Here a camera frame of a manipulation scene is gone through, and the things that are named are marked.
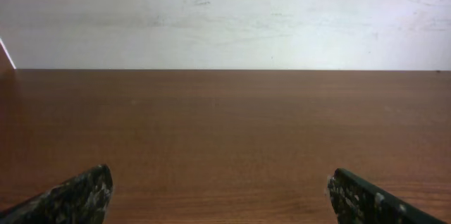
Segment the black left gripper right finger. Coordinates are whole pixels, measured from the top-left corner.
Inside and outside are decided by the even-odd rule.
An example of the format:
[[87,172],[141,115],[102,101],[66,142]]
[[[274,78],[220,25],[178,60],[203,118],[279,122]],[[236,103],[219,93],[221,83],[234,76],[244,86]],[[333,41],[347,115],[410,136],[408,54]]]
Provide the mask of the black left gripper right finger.
[[344,168],[328,178],[327,193],[339,224],[444,224]]

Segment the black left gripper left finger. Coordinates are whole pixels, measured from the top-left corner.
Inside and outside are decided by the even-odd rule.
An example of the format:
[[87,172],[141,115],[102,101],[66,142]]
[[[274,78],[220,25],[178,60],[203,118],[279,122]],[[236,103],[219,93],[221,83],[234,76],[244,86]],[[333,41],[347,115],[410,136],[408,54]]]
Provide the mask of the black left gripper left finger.
[[96,165],[1,212],[1,224],[103,223],[113,194],[111,170]]

